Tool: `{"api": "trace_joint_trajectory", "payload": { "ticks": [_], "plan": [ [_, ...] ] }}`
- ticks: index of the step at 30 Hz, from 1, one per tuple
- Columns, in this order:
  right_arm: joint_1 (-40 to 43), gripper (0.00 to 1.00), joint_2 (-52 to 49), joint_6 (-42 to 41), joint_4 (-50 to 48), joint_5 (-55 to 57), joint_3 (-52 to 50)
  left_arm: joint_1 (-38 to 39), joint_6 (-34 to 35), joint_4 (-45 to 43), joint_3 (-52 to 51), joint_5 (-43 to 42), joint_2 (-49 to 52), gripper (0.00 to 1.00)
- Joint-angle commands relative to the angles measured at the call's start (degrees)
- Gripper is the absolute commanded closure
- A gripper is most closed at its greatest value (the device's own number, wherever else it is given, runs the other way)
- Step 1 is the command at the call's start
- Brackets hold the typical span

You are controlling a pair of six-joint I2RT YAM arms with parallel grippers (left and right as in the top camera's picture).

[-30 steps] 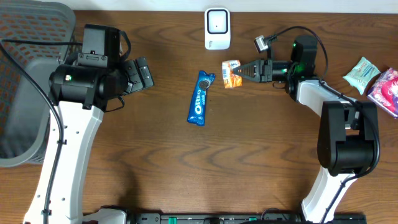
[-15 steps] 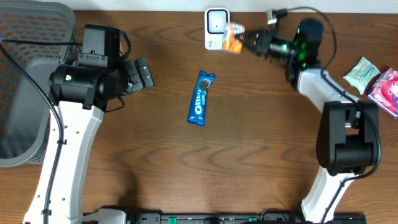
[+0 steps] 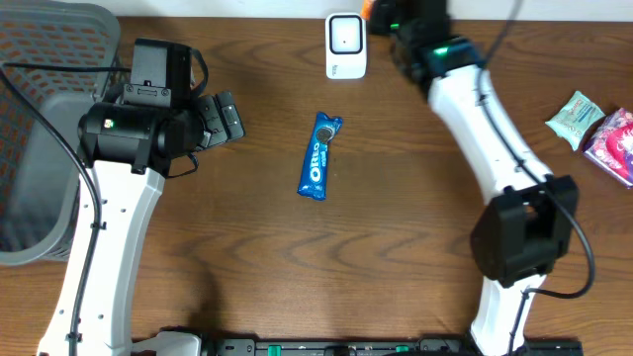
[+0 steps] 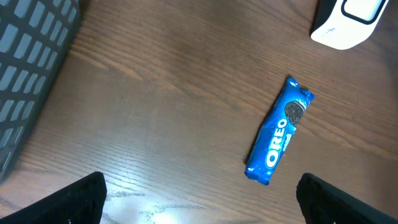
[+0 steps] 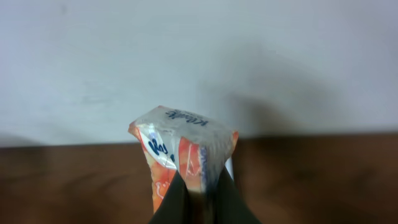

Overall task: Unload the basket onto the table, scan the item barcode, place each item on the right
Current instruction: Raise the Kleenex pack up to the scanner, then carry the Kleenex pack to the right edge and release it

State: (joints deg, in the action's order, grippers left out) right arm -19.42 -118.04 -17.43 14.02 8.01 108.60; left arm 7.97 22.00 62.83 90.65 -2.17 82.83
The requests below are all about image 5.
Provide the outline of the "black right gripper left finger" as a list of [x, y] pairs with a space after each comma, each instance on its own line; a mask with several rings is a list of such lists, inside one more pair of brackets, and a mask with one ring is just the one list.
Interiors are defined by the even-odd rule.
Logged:
[[185, 182], [177, 172], [149, 224], [189, 224], [190, 199]]

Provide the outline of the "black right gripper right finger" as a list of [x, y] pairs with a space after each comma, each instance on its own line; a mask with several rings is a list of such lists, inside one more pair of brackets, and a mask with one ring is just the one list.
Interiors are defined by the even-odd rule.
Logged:
[[226, 168], [221, 171], [215, 193], [216, 224], [261, 224], [241, 198]]

